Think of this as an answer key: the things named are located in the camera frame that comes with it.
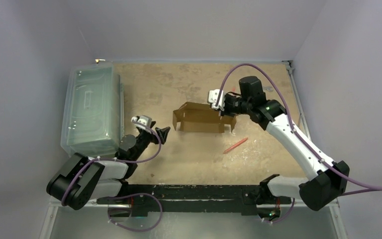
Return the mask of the brown cardboard box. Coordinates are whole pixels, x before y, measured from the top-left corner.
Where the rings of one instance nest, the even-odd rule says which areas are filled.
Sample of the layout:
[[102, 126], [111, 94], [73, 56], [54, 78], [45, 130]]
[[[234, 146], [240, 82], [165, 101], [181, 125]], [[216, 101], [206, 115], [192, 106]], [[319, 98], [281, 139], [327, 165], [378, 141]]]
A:
[[208, 104], [185, 102], [173, 111], [173, 127], [176, 131], [224, 133], [227, 126], [233, 131], [236, 123], [235, 117], [220, 116]]

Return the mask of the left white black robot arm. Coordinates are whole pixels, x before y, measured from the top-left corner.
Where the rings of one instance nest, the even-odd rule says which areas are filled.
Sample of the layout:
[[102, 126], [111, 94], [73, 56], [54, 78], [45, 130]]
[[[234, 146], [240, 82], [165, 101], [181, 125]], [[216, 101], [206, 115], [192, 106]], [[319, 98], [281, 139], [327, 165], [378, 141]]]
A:
[[140, 128], [138, 135], [127, 134], [121, 139], [114, 158], [92, 158], [75, 153], [49, 181], [46, 192], [62, 206], [79, 210], [89, 200], [110, 197], [121, 204], [128, 199], [122, 181], [136, 170], [139, 157], [150, 144], [166, 143], [171, 128]]

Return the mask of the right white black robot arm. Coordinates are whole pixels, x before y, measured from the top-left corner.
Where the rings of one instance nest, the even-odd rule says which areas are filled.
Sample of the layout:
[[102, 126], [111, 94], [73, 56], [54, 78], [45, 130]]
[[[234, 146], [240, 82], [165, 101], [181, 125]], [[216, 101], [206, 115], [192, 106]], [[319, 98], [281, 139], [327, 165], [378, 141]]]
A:
[[263, 180], [258, 201], [270, 203], [277, 197], [289, 197], [301, 199], [310, 209], [319, 211], [342, 196], [347, 187], [349, 166], [322, 153], [289, 119], [280, 102], [266, 98], [257, 77], [240, 79], [239, 87], [238, 94], [211, 90], [207, 99], [211, 108], [221, 116], [248, 115], [288, 151], [305, 174], [303, 178], [275, 174]]

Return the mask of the silver open-end wrench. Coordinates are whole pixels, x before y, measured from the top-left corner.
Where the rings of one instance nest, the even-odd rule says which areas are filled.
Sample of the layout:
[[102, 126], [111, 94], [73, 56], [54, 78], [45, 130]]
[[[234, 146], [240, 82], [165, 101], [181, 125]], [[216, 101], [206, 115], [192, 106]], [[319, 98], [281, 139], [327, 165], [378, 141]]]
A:
[[268, 92], [273, 92], [274, 91], [274, 88], [271, 87], [271, 86], [267, 86], [267, 87], [264, 87], [264, 90], [268, 91]]

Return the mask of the clear plastic storage bin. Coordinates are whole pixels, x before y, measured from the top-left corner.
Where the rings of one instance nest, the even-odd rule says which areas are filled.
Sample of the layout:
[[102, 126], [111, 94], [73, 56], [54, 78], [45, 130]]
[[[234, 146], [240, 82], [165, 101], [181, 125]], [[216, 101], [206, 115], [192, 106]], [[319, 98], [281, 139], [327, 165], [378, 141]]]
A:
[[61, 147], [72, 156], [115, 154], [124, 134], [124, 89], [112, 63], [71, 70]]

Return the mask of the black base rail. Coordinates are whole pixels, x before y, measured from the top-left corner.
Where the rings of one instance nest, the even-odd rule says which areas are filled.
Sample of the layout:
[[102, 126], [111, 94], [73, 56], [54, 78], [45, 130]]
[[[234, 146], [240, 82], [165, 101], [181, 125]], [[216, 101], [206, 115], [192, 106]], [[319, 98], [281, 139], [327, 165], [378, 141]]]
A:
[[260, 205], [290, 205], [291, 198], [269, 195], [261, 185], [124, 185], [115, 198], [97, 199], [99, 205], [127, 205], [133, 217], [152, 212], [240, 213], [257, 216]]

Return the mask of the aluminium frame rail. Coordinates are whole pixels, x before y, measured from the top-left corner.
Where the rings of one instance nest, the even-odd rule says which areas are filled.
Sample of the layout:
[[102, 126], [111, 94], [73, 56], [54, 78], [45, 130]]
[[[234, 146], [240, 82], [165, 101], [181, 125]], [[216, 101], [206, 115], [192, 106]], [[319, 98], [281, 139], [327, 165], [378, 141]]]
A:
[[237, 213], [150, 213], [109, 222], [107, 206], [89, 202], [74, 211], [51, 200], [42, 239], [345, 239], [339, 205], [312, 211], [296, 201], [282, 221], [269, 225], [258, 216]]

